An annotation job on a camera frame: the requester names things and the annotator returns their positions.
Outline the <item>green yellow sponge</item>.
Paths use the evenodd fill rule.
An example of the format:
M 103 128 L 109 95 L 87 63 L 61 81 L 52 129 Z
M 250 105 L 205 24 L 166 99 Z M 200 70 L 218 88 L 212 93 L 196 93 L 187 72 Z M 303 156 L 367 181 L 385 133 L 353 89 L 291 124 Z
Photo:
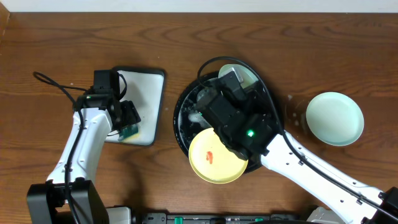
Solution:
M 132 124 L 119 131 L 118 141 L 125 141 L 139 132 L 138 125 Z

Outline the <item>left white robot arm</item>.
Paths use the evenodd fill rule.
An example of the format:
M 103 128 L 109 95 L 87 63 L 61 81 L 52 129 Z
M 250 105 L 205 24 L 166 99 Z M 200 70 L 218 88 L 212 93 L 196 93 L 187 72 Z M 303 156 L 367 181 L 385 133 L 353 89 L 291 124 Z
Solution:
M 132 223 L 131 209 L 105 207 L 94 181 L 108 134 L 141 119 L 133 102 L 114 93 L 81 95 L 74 105 L 73 127 L 56 168 L 27 193 L 32 223 Z

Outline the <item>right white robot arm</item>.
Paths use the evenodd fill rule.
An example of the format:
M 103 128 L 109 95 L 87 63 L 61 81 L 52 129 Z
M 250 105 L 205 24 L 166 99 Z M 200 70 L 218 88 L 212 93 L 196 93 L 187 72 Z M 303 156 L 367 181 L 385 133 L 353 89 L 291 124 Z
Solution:
M 320 159 L 288 133 L 264 82 L 251 75 L 243 87 L 235 71 L 216 86 L 226 122 L 221 142 L 238 158 L 255 157 L 264 167 L 292 180 L 332 209 L 345 223 L 397 223 L 397 188 L 382 192 L 360 183 Z

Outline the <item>mint plate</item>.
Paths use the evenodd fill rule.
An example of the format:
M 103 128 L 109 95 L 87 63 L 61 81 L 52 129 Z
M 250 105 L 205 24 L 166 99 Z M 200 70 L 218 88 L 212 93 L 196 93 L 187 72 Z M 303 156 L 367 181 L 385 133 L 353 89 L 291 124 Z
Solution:
M 256 83 L 259 79 L 246 67 L 239 64 L 226 64 L 222 66 L 218 73 L 218 78 L 225 76 L 227 73 L 235 71 L 238 81 L 243 89 Z
M 350 97 L 324 92 L 308 104 L 305 117 L 314 136 L 332 146 L 347 146 L 357 141 L 364 130 L 361 108 Z

